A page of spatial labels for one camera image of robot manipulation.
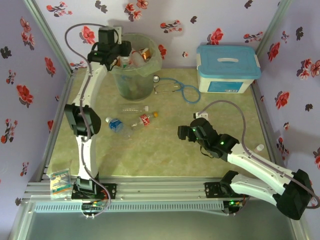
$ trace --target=blue bottle label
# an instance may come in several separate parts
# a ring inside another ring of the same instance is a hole
[[[112,129],[114,132],[116,131],[117,127],[122,124],[122,122],[115,118],[115,119],[112,119],[111,122],[109,123],[109,128]]]

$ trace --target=pill packet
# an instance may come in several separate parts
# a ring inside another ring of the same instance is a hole
[[[53,172],[50,176],[51,199],[65,198],[71,195],[72,186],[70,169]]]

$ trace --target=blue lid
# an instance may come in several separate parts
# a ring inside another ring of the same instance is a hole
[[[259,79],[261,70],[250,46],[200,45],[198,72],[203,78]]]

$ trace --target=floral wallpaper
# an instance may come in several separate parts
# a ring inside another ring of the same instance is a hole
[[[287,168],[309,174],[320,195],[320,15],[317,0],[295,0],[259,56],[260,107],[269,116],[274,147]],[[320,208],[304,216],[311,239],[320,238]]]
[[[196,66],[200,44],[257,48],[280,0],[35,0],[71,68],[86,67],[65,44],[72,25],[97,23],[123,26],[124,33],[142,33],[160,47],[163,67]],[[72,47],[87,56],[98,41],[98,27],[70,32]]]
[[[23,1],[1,2],[0,29],[0,239],[6,240],[43,160],[67,73]]]

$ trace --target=cable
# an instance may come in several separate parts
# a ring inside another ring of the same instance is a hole
[[[102,214],[104,212],[105,209],[109,208],[110,204],[111,204],[111,196],[110,196],[110,193],[108,191],[108,189],[103,185],[101,184],[100,182],[98,182],[97,180],[95,180],[95,178],[91,175],[90,171],[87,169],[87,166],[86,166],[86,163],[85,163],[85,159],[84,159],[84,143],[88,142],[89,139],[91,139],[91,130],[90,130],[90,125],[88,123],[88,120],[85,116],[85,113],[84,113],[84,110],[83,110],[83,98],[85,96],[85,92],[86,92],[86,89],[88,87],[88,84],[90,82],[90,79],[91,79],[91,75],[92,75],[92,66],[90,64],[90,62],[87,60],[86,57],[84,57],[83,55],[81,55],[80,53],[78,53],[77,51],[75,51],[70,45],[69,45],[69,42],[68,42],[68,39],[67,39],[67,35],[68,33],[70,32],[70,30],[76,28],[76,27],[79,27],[79,26],[84,26],[84,25],[89,25],[89,26],[97,26],[97,27],[105,27],[104,25],[101,25],[101,24],[96,24],[96,23],[79,23],[79,24],[76,24],[76,25],[73,25],[71,27],[69,27],[66,31],[65,31],[65,34],[64,34],[64,41],[67,45],[67,47],[74,53],[76,54],[77,56],[81,57],[82,59],[84,59],[84,61],[87,63],[87,66],[89,68],[89,74],[88,74],[88,78],[85,82],[85,85],[82,89],[82,92],[81,92],[81,96],[80,96],[80,106],[79,106],[79,109],[80,109],[80,114],[83,118],[83,121],[84,121],[84,124],[85,124],[85,127],[86,127],[86,130],[87,130],[87,136],[86,138],[85,137],[82,137],[81,138],[81,162],[82,162],[82,165],[83,165],[83,168],[85,170],[85,172],[88,174],[88,176],[92,179],[93,182],[95,182],[97,185],[99,185],[103,190],[105,190],[105,192],[107,193],[108,195],[108,200],[105,202],[105,205],[103,206],[102,210],[96,214],[92,214],[91,215],[91,218],[94,218],[94,217],[97,217],[99,216],[100,214]],[[86,217],[86,218],[89,218],[89,215],[85,215],[82,211],[82,214]]]
[[[294,183],[296,183],[298,186],[300,186],[301,188],[303,188],[307,193],[309,193],[310,195],[312,195],[314,197],[314,199],[316,199],[317,201],[317,205],[316,206],[307,206],[307,209],[317,209],[320,207],[320,199],[319,197],[309,188],[307,188],[305,185],[303,185],[301,182],[297,181],[296,179],[292,178],[291,176],[287,175],[286,173],[284,173],[283,171],[270,166],[269,164],[267,164],[266,162],[260,160],[258,157],[252,155],[249,150],[247,149],[246,145],[245,145],[245,134],[246,134],[246,129],[247,129],[247,124],[246,124],[246,118],[244,113],[242,112],[241,108],[236,105],[235,103],[233,103],[232,101],[228,101],[228,100],[217,100],[217,101],[213,101],[211,103],[209,103],[209,105],[207,105],[201,112],[198,113],[198,115],[201,115],[205,110],[207,110],[211,105],[213,104],[217,104],[217,103],[227,103],[227,104],[231,104],[232,106],[234,106],[241,114],[242,117],[242,121],[243,121],[243,132],[242,132],[242,136],[241,136],[241,144],[242,147],[244,149],[244,151],[249,155],[249,157],[253,158],[254,160],[258,161],[259,163],[261,163],[262,165],[266,166],[267,168],[270,168],[271,170],[275,171],[276,173],[280,174],[281,176],[286,177],[287,179],[289,179],[290,181],[293,181]]]

